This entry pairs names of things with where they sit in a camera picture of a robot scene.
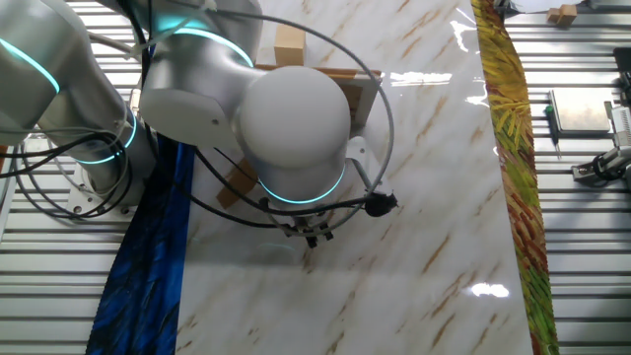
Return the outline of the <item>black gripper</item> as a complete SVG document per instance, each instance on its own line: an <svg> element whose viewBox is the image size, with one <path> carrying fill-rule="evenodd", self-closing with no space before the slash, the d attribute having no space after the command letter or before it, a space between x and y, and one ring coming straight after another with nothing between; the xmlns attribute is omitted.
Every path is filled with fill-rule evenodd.
<svg viewBox="0 0 631 355"><path fill-rule="evenodd" d="M298 236L301 233L314 232L318 236L324 235L327 241L331 241L334 236L328 227L333 215L333 211L328 211L292 217L292 223L289 225L290 235ZM310 249L317 247L317 237L306 237L306 240Z"/></svg>

